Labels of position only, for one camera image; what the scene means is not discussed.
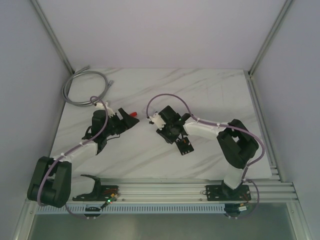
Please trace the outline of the black fuse box base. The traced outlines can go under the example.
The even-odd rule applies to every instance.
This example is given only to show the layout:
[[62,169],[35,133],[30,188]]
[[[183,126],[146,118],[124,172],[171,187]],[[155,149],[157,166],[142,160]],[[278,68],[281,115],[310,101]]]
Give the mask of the black fuse box base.
[[194,151],[194,148],[191,142],[189,141],[188,137],[183,137],[181,139],[178,139],[175,143],[182,156]]

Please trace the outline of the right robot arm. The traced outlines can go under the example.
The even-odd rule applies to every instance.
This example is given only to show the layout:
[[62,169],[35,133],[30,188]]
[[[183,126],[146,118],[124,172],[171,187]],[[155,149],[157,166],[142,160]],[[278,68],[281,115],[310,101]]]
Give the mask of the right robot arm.
[[217,140],[228,168],[221,185],[209,191],[215,195],[215,199],[240,200],[241,194],[249,190],[243,185],[243,173],[248,161],[255,156],[259,144],[254,137],[246,134],[247,129],[240,120],[234,119],[226,127],[218,126],[217,123],[210,125],[194,120],[190,113],[180,115],[168,105],[150,116],[149,121],[157,126],[156,133],[166,143],[176,144],[181,155],[194,151],[188,136]]

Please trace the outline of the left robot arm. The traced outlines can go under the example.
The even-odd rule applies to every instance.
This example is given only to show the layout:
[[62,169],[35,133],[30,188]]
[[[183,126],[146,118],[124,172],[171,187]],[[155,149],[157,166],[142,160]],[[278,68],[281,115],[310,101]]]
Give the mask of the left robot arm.
[[27,190],[27,199],[56,208],[63,207],[68,200],[105,200],[106,188],[101,179],[91,174],[77,173],[76,170],[85,161],[97,156],[109,140],[120,137],[138,123],[136,112],[128,114],[122,108],[117,112],[111,108],[94,111],[91,125],[72,151],[38,159]]

